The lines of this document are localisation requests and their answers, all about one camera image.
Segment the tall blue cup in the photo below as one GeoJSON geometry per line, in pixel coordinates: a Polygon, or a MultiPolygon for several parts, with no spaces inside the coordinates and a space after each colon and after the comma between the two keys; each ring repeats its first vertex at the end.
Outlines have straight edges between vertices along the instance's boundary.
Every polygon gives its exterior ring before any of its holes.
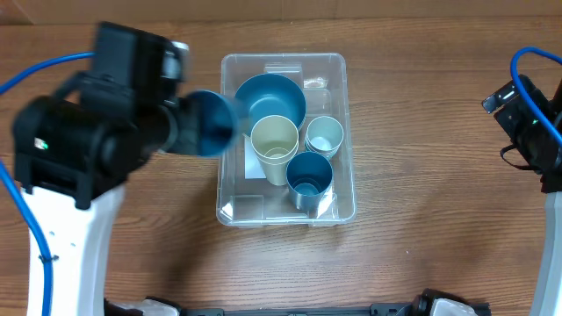
{"type": "Polygon", "coordinates": [[[188,154],[222,155],[238,132],[239,117],[234,111],[234,103],[210,90],[193,91],[184,101],[188,110],[188,154]]]}
{"type": "Polygon", "coordinates": [[[323,155],[301,152],[288,162],[285,175],[289,199],[298,210],[309,212],[319,206],[332,185],[334,171],[323,155]]]}

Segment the dark blue bowl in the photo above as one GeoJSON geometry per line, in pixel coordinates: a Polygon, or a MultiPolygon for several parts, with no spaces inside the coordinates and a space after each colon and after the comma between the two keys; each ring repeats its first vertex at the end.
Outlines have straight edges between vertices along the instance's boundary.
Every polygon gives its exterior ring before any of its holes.
{"type": "Polygon", "coordinates": [[[284,75],[255,75],[238,88],[234,98],[248,110],[249,126],[244,131],[247,137],[260,119],[270,115],[286,117],[298,129],[306,118],[307,105],[303,90],[284,75]]]}

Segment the tall cream cup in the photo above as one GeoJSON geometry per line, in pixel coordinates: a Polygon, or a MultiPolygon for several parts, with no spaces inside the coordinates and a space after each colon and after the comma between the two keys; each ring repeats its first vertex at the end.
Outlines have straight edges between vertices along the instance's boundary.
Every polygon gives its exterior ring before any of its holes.
{"type": "Polygon", "coordinates": [[[251,131],[250,143],[258,158],[279,162],[296,152],[299,130],[288,118],[270,115],[256,122],[251,131]]]}
{"type": "Polygon", "coordinates": [[[260,154],[255,151],[257,160],[259,161],[266,179],[276,186],[283,186],[287,184],[287,165],[296,153],[296,149],[289,151],[281,147],[275,147],[267,151],[265,154],[260,154]]]}

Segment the small grey cup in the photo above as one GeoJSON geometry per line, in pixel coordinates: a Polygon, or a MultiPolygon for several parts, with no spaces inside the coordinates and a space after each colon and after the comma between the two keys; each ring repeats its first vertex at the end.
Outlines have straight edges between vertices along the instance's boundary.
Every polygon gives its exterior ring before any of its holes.
{"type": "Polygon", "coordinates": [[[319,116],[306,129],[305,145],[319,154],[331,155],[339,149],[343,138],[343,127],[336,118],[319,116]]]}

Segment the small light blue cup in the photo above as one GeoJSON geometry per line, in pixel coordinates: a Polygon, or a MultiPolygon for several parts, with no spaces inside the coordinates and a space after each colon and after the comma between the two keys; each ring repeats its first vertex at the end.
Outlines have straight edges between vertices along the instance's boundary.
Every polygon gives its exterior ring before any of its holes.
{"type": "Polygon", "coordinates": [[[336,150],[335,150],[335,151],[331,151],[331,152],[319,152],[319,151],[316,151],[315,153],[316,153],[316,154],[320,154],[320,155],[322,155],[322,156],[324,156],[325,158],[327,158],[327,159],[330,160],[330,159],[336,154],[336,150]]]}

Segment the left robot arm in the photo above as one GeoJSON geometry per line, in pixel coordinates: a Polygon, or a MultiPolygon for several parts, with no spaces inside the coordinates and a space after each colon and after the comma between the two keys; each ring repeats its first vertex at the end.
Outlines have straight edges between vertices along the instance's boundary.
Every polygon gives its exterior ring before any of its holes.
{"type": "Polygon", "coordinates": [[[202,117],[180,75],[71,76],[16,117],[14,176],[30,236],[27,311],[101,315],[113,222],[126,181],[155,152],[196,155],[202,117]]]}

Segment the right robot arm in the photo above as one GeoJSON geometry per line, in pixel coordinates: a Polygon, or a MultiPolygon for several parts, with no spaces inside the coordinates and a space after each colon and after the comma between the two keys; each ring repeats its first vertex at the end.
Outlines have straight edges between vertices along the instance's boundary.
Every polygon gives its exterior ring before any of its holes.
{"type": "Polygon", "coordinates": [[[544,249],[531,315],[561,314],[561,146],[538,121],[513,82],[492,95],[494,118],[510,138],[500,156],[516,150],[524,164],[510,165],[540,176],[545,194],[544,249]]]}

